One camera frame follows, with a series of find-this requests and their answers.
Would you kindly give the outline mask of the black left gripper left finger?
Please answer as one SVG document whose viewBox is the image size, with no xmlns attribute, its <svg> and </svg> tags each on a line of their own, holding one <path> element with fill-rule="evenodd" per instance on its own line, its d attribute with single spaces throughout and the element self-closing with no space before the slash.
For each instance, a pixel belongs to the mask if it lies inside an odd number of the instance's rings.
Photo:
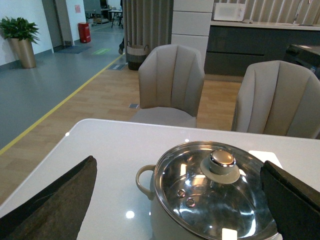
<svg viewBox="0 0 320 240">
<path fill-rule="evenodd" d="M 91 202 L 97 161 L 88 156 L 0 219 L 2 240 L 75 240 Z"/>
</svg>

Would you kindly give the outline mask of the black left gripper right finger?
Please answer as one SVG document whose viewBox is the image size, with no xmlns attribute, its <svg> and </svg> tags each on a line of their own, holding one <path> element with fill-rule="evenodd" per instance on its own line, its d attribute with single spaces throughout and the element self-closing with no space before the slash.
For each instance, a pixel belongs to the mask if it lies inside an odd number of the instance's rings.
<svg viewBox="0 0 320 240">
<path fill-rule="evenodd" d="M 320 192 L 271 161 L 264 162 L 260 181 L 277 231 L 284 240 L 320 238 Z"/>
</svg>

